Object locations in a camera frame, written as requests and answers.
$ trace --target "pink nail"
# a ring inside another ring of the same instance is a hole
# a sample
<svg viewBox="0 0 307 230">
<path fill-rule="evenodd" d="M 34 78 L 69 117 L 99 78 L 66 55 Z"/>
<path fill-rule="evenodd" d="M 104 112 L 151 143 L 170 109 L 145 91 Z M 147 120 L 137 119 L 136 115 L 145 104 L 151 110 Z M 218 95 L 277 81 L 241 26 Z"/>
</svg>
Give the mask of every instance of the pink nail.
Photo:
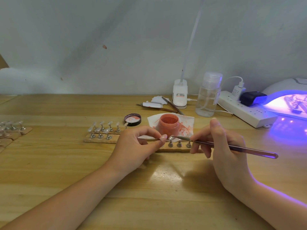
<svg viewBox="0 0 307 230">
<path fill-rule="evenodd" d="M 167 134 L 164 134 L 163 136 L 160 137 L 160 140 L 166 141 L 167 140 Z"/>
<path fill-rule="evenodd" d="M 212 127 L 217 127 L 217 126 L 220 126 L 221 124 L 220 124 L 220 122 L 217 120 L 217 118 L 212 118 L 212 119 L 210 120 L 210 125 L 211 125 Z"/>
</svg>

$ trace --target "clear pump bottle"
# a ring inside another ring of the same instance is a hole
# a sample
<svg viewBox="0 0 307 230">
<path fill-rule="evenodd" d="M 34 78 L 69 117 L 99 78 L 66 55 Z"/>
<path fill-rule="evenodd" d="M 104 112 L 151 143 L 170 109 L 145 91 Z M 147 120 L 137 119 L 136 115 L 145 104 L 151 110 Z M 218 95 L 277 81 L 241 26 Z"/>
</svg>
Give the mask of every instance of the clear pump bottle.
<svg viewBox="0 0 307 230">
<path fill-rule="evenodd" d="M 221 92 L 221 73 L 206 72 L 203 85 L 199 89 L 195 112 L 202 117 L 211 117 Z"/>
</svg>

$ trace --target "white power strip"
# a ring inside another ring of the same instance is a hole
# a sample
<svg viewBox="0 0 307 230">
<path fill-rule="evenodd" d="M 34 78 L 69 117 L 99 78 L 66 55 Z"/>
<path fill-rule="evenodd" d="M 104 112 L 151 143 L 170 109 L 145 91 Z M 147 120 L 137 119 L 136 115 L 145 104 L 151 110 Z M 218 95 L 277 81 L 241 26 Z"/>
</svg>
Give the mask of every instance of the white power strip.
<svg viewBox="0 0 307 230">
<path fill-rule="evenodd" d="M 267 111 L 262 105 L 245 106 L 240 101 L 231 99 L 231 93 L 222 91 L 218 104 L 238 116 L 253 127 L 270 127 L 277 119 L 277 115 Z"/>
</svg>

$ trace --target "jar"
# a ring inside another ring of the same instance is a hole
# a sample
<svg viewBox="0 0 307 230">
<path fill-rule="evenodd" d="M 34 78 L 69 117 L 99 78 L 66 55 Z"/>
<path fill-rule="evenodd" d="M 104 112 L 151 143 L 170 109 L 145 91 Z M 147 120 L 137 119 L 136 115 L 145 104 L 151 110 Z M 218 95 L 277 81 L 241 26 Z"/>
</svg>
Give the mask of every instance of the jar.
<svg viewBox="0 0 307 230">
<path fill-rule="evenodd" d="M 160 117 L 159 123 L 156 126 L 156 130 L 160 132 L 161 135 L 167 134 L 167 139 L 171 135 L 179 134 L 179 118 L 173 114 L 164 114 Z"/>
</svg>

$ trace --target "lid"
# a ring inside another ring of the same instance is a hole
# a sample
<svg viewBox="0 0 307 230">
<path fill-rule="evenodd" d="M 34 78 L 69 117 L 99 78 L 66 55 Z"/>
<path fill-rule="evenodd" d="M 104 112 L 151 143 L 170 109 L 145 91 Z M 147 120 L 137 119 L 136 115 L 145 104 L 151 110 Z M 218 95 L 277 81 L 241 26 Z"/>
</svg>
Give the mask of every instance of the lid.
<svg viewBox="0 0 307 230">
<path fill-rule="evenodd" d="M 126 123 L 128 123 L 128 126 L 130 127 L 137 126 L 142 121 L 141 116 L 136 113 L 126 115 L 124 120 Z"/>
<path fill-rule="evenodd" d="M 203 79 L 203 87 L 208 89 L 216 89 L 221 85 L 223 74 L 216 72 L 205 72 Z"/>
</svg>

